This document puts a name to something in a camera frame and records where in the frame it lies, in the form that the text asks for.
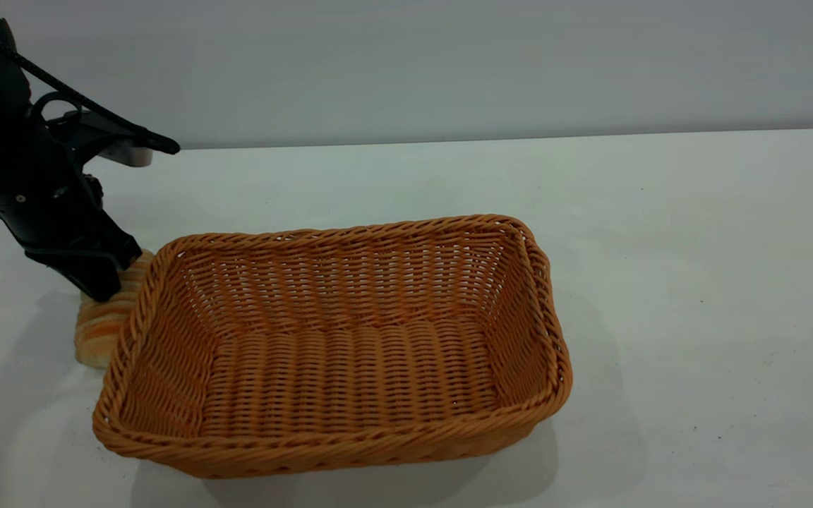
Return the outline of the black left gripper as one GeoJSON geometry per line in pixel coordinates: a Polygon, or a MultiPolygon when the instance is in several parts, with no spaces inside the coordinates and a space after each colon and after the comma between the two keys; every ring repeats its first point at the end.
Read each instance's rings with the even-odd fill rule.
{"type": "Polygon", "coordinates": [[[82,293],[106,302],[121,289],[119,271],[143,250],[104,211],[103,197],[93,176],[51,193],[0,193],[0,221],[26,257],[67,272],[82,293]]]}

